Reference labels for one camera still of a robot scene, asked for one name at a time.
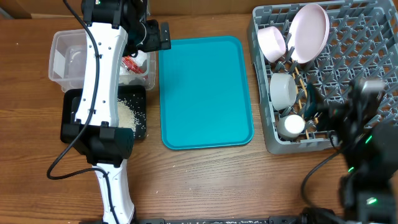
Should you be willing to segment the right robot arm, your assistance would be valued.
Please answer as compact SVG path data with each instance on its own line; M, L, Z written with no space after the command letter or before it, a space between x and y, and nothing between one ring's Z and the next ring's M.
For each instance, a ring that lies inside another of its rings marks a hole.
M306 195L305 177L300 191L308 205L298 223L397 223L397 202L391 178L397 171L397 127L378 123L364 127L375 117L384 98L384 82L351 82L346 103L326 104L314 85L307 85L306 118L318 118L319 131L333 131L340 148L313 168L342 154L349 168L340 179L339 200L343 217L315 205Z

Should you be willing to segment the black plastic tray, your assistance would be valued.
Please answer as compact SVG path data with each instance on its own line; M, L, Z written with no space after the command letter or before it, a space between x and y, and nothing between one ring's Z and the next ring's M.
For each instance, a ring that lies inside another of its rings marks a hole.
M62 125L73 124L83 89L68 90L63 99ZM140 85L120 86L118 89L118 116L120 128L131 128L135 140L147 136L146 89Z

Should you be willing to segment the pile of rice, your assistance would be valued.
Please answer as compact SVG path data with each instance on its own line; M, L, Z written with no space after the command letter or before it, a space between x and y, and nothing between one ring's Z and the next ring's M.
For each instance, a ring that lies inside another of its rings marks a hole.
M146 138L146 98L144 93L122 94L118 96L118 116L120 128L131 128L135 140Z

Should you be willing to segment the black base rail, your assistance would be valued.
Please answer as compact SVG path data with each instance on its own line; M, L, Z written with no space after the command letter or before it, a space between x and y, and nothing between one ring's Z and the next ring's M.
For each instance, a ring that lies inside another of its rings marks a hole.
M163 218L141 219L136 218L131 222L132 224L314 224L314 223L335 223L334 221L321 218L314 219L310 215L296 215L296 216L270 216L268 218L255 219L204 219L204 220L164 220Z

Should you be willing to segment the teal serving tray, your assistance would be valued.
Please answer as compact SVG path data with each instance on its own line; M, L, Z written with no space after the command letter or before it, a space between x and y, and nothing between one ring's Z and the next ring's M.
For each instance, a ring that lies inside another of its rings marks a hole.
M177 39L159 52L162 141L172 150L242 146L254 136L243 46L233 36Z

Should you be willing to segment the white round plate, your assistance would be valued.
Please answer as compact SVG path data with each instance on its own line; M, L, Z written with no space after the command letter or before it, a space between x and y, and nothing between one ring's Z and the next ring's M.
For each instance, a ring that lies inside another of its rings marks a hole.
M310 3L301 8L289 29L291 37L287 46L289 50L294 48L292 60L307 63L319 56L326 45L329 31L329 17L319 4Z

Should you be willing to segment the clear plastic bin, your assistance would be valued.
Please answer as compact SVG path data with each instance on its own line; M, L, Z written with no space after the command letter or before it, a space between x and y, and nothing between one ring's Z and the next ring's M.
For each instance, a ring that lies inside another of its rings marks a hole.
M53 37L49 58L49 78L62 91L82 88L86 68L86 32L83 29L63 30ZM156 53L147 53L136 72L120 66L120 85L142 85L146 90L155 86Z

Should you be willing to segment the grey dishwasher rack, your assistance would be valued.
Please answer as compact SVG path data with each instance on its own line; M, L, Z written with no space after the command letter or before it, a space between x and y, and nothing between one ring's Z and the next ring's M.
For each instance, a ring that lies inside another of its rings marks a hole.
M291 154L326 149L337 142L329 131L317 131L314 119L293 140L277 133L277 123L291 114L298 115L294 104L274 109L270 96L271 76L292 73L298 68L305 87L312 83L325 103L344 103L349 83L360 78L384 81L386 93L377 115L366 125L397 124L397 11L392 1L324 1L321 7L330 19L328 40L320 55L305 64L293 61L294 48L277 62L268 62L262 54L257 33L269 26L278 28L289 41L290 25L302 4L258 6L252 11L248 27L249 50L259 86L259 111L266 149L272 154Z

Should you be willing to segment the white bowl with rice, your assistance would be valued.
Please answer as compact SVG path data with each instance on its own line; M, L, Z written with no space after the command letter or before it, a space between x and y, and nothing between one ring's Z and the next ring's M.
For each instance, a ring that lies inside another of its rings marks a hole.
M293 106L297 97L296 84L289 73L275 73L270 83L271 102L275 110Z

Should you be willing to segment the white napkin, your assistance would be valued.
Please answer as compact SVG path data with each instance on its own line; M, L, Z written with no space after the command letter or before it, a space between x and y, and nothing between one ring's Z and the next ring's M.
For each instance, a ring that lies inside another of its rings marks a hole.
M139 50L137 54L128 56L133 57L133 60L143 69L144 73L136 74L133 72L128 72L121 65L119 70L119 84L143 85L148 78L148 54Z

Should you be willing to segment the red snack wrapper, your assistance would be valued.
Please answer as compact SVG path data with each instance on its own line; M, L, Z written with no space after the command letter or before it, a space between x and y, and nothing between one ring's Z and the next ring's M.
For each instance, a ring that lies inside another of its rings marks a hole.
M136 74L143 74L143 69L138 66L138 64L133 60L132 56L125 56L121 59L122 67L128 72L133 72Z

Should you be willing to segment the cream paper cup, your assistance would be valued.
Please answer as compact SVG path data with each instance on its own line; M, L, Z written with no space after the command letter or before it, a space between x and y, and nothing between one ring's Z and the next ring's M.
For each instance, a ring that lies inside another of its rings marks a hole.
M304 130L304 119L296 114L281 118L277 123L277 133L286 140L295 139Z

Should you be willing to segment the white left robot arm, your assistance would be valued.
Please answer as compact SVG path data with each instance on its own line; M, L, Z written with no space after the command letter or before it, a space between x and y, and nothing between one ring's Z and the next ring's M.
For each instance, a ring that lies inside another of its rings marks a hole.
M82 16L75 18L86 34L86 68L80 103L73 121L62 125L66 149L52 169L74 148L90 168L64 178L93 171L103 201L101 223L135 223L135 208L128 180L127 160L134 145L134 131L119 127L119 68L124 56L171 48L169 25L147 19L147 1L82 1Z

